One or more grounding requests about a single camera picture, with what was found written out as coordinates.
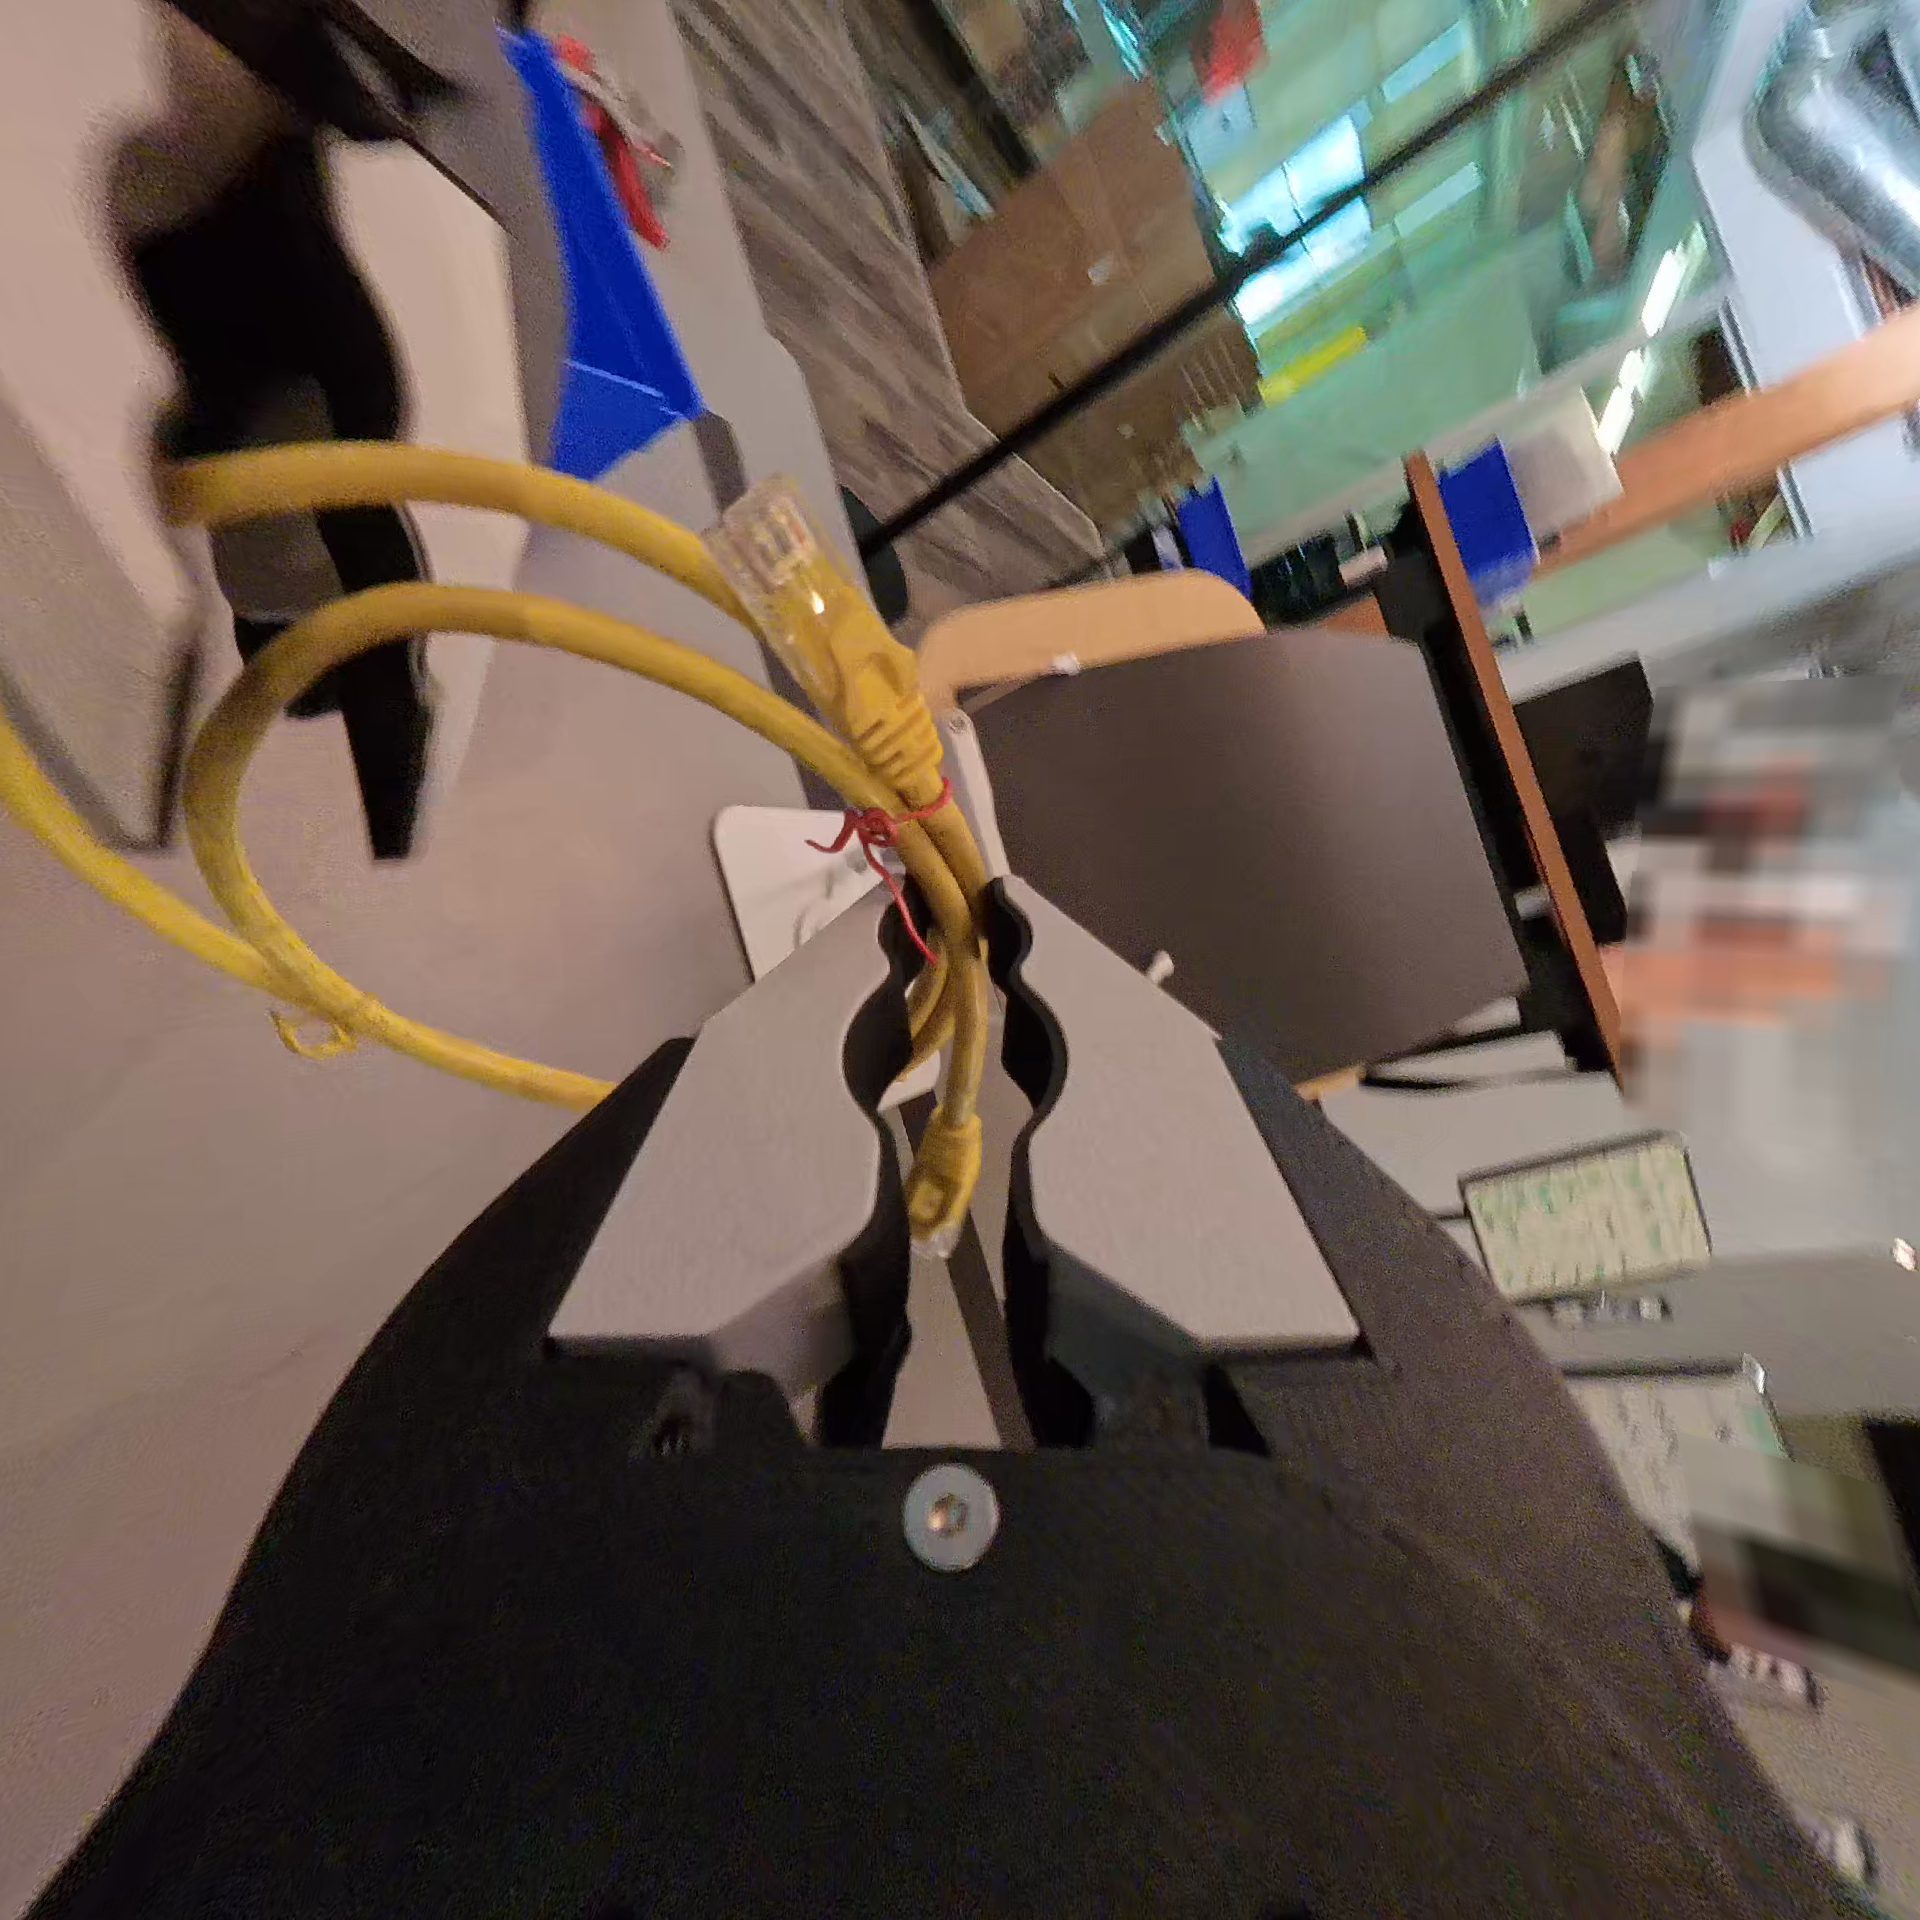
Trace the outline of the red twist tie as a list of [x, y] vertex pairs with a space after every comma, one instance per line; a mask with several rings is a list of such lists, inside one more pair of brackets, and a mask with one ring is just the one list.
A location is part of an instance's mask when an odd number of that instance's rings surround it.
[[896, 920], [903, 933], [908, 937], [911, 947], [927, 967], [933, 967], [939, 959], [937, 948], [928, 944], [921, 926], [916, 924], [914, 911], [906, 900], [903, 881], [895, 871], [884, 863], [882, 855], [896, 850], [900, 847], [900, 834], [908, 825], [921, 827], [937, 819], [943, 810], [952, 805], [952, 781], [943, 778], [935, 801], [911, 808], [906, 812], [890, 812], [884, 806], [848, 806], [839, 817], [839, 830], [830, 840], [807, 838], [804, 848], [808, 852], [819, 852], [825, 856], [841, 856], [852, 848], [858, 850], [858, 856], [864, 861], [872, 878], [877, 878], [896, 914]]

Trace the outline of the wooden beam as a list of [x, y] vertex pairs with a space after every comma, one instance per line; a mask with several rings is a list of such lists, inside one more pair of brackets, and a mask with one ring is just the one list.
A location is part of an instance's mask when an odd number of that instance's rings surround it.
[[1556, 536], [1536, 573], [1584, 564], [1645, 532], [1756, 489], [1800, 458], [1852, 440], [1919, 404], [1919, 307], [1785, 383], [1725, 397], [1630, 447], [1620, 490]]

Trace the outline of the large cardboard box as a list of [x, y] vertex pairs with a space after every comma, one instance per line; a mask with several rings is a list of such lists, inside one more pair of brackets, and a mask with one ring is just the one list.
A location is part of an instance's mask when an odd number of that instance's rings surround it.
[[[928, 274], [973, 419], [1006, 436], [1150, 325], [1207, 292], [1216, 260], [1158, 90], [1121, 88]], [[1184, 493], [1194, 453], [1261, 397], [1228, 307], [1039, 440], [1023, 461], [1101, 529]]]

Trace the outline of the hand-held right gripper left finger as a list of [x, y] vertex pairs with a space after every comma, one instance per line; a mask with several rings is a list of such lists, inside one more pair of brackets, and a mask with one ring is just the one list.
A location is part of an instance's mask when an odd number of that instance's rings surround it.
[[549, 1327], [708, 1379], [884, 1404], [908, 1346], [900, 1150], [916, 954], [858, 899], [692, 1041]]

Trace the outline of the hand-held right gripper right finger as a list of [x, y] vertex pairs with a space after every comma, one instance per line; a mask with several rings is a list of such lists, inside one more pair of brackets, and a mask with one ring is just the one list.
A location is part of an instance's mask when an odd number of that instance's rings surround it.
[[1222, 1041], [1018, 877], [987, 891], [1023, 1385], [1123, 1396], [1233, 1362], [1349, 1358], [1363, 1329]]

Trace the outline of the short spiral metal duct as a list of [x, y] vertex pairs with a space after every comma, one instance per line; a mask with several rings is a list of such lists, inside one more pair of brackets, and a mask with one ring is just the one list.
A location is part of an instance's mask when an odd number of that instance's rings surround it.
[[1743, 119], [1759, 175], [1836, 251], [1919, 292], [1914, 3], [1807, 5]]

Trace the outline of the black monitor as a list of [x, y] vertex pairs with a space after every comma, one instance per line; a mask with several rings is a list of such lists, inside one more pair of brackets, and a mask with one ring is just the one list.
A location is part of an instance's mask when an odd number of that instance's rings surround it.
[[1634, 827], [1653, 719], [1653, 686], [1636, 659], [1535, 692], [1517, 707], [1555, 823], [1586, 823], [1609, 840]]

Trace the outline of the brown-edged table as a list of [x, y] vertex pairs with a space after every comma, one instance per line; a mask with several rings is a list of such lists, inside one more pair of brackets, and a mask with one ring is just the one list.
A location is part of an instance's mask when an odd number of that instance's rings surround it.
[[1406, 502], [1380, 539], [1387, 561], [1371, 593], [1387, 634], [1413, 645], [1426, 665], [1526, 967], [1521, 1010], [1547, 1019], [1575, 1069], [1620, 1082], [1620, 1003], [1428, 453], [1405, 458], [1405, 485]]

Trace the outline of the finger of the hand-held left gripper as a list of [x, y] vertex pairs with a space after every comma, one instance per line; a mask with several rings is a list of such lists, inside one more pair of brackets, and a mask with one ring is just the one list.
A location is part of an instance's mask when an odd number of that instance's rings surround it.
[[206, 685], [213, 582], [161, 519], [152, 431], [61, 444], [2, 399], [4, 719], [114, 852], [181, 834], [186, 738]]
[[[332, 602], [430, 579], [415, 522], [387, 505], [219, 525], [208, 552], [245, 663]], [[409, 861], [435, 738], [425, 636], [402, 634], [372, 646], [287, 704], [290, 719], [330, 715], [347, 728], [371, 855], [380, 863]]]

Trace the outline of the small blue bin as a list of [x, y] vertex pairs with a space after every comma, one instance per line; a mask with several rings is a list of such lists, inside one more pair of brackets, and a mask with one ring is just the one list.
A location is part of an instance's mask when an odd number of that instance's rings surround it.
[[1254, 599], [1253, 571], [1238, 541], [1236, 521], [1218, 478], [1184, 493], [1172, 505], [1172, 530], [1184, 564]]
[[1476, 602], [1486, 608], [1523, 594], [1541, 546], [1506, 447], [1494, 439], [1440, 468], [1437, 489]]

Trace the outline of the blue plastic bin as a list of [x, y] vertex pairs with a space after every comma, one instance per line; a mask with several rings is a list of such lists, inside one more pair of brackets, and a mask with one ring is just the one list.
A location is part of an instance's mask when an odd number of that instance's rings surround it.
[[707, 411], [651, 268], [669, 244], [663, 199], [677, 167], [588, 44], [504, 30], [500, 48], [558, 248], [563, 358], [545, 455], [595, 483]]

